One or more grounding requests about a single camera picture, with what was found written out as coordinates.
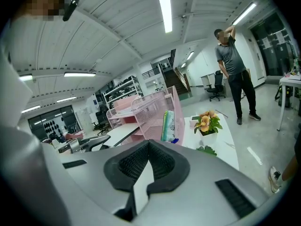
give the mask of gray floor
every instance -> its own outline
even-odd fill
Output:
[[[208,99],[203,88],[192,88],[193,97],[182,100],[184,117],[200,114],[214,109],[224,115],[235,143],[239,169],[252,180],[257,182],[269,195],[272,195],[267,178],[271,166],[283,171],[294,155],[294,133],[297,132],[301,117],[297,111],[286,109],[281,131],[277,131],[277,124],[281,107],[275,102],[274,96],[277,85],[265,84],[256,89],[256,110],[261,121],[248,118],[249,104],[247,98],[241,100],[243,111],[243,124],[236,124],[236,111],[234,102],[229,98],[221,97],[221,101]],[[262,165],[249,153],[247,147],[259,156]]]

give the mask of black sneaker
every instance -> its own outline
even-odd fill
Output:
[[[237,118],[236,123],[237,123],[238,125],[241,125],[241,124],[243,123],[243,119],[242,119],[242,118]]]
[[[249,114],[249,117],[251,119],[256,120],[256,121],[261,121],[261,117],[259,117],[256,113],[255,114]]]

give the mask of white desk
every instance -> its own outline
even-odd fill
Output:
[[[111,138],[108,141],[106,141],[104,145],[107,145],[109,147],[117,146],[127,137],[129,137],[134,132],[136,132],[138,129],[139,129],[138,123],[127,123],[113,130],[110,130],[107,133],[107,135],[111,136]]]
[[[283,115],[284,115],[286,87],[291,86],[293,88],[293,100],[294,100],[294,97],[295,97],[295,87],[301,89],[301,80],[292,80],[292,78],[299,79],[299,78],[301,78],[301,76],[299,76],[299,77],[295,77],[295,76],[293,76],[293,77],[283,77],[282,79],[280,79],[280,82],[282,84],[282,105],[281,105],[281,114],[280,114],[278,128],[277,128],[278,131],[280,131],[282,120],[283,120]]]
[[[238,158],[230,129],[227,125],[225,117],[220,113],[217,115],[220,118],[220,124],[223,129],[218,130],[219,132],[217,134],[216,142],[210,145],[210,147],[215,150],[218,158],[222,159],[236,170],[239,170]],[[200,146],[204,146],[201,141],[202,137],[198,131],[196,134],[194,134],[194,129],[190,128],[189,120],[190,117],[185,117],[185,131],[182,146],[191,149],[197,149]]]

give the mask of potted flower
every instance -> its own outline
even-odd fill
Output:
[[[204,145],[211,145],[216,141],[218,129],[222,129],[219,120],[214,111],[206,111],[199,115],[198,122],[194,126],[194,134],[197,131],[201,133]]]

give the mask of stair railing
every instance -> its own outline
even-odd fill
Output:
[[[178,70],[178,68],[174,69],[175,74],[178,76],[184,87],[187,89],[188,92],[191,92],[190,85],[187,79],[186,74],[181,74],[181,72]]]

